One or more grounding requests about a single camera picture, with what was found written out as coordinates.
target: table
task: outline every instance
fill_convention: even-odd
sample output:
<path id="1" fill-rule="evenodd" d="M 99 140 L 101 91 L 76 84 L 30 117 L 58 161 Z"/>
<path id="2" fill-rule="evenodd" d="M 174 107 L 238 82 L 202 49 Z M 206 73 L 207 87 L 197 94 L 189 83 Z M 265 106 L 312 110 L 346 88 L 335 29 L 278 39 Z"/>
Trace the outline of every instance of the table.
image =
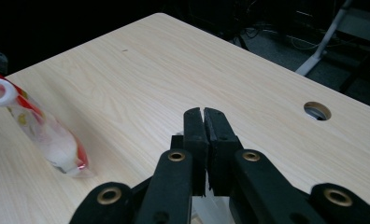
<path id="1" fill-rule="evenodd" d="M 225 113 L 243 146 L 264 153 L 298 189 L 331 182 L 370 203 L 368 105 L 167 15 L 7 78 L 72 130 L 95 176 L 54 170 L 0 108 L 0 223 L 67 223 L 98 185 L 137 185 L 194 107 Z M 311 118 L 307 102 L 331 117 Z"/>

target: black object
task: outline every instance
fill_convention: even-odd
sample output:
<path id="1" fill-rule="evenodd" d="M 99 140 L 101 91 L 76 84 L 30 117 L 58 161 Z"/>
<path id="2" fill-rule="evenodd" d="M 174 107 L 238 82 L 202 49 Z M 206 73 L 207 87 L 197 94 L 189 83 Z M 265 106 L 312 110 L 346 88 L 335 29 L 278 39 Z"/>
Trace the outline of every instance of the black object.
<path id="1" fill-rule="evenodd" d="M 214 196 L 230 197 L 235 223 L 370 223 L 370 205 L 331 183 L 308 195 L 296 188 L 263 153 L 243 149 L 225 115 L 205 108 L 184 114 L 184 135 L 153 176 L 130 189 L 109 182 L 93 189 L 71 224 L 190 223 L 192 196 L 204 195 L 206 173 Z"/>

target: white bottle cap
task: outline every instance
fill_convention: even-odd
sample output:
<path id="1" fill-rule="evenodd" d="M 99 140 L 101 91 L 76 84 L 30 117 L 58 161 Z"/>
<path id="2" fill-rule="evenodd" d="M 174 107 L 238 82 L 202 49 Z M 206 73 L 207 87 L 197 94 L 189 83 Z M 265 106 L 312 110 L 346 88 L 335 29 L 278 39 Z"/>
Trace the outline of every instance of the white bottle cap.
<path id="1" fill-rule="evenodd" d="M 15 101 L 18 93 L 14 86 L 0 78 L 0 106 L 10 105 L 12 102 Z"/>

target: plastic bottle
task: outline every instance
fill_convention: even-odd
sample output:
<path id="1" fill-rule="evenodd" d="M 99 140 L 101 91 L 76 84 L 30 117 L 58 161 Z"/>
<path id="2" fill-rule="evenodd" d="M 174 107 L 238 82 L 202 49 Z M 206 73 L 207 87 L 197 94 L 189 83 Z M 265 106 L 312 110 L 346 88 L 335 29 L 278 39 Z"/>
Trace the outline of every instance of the plastic bottle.
<path id="1" fill-rule="evenodd" d="M 25 91 L 0 76 L 0 106 L 5 106 L 23 132 L 51 165 L 73 177 L 92 176 L 79 140 Z"/>

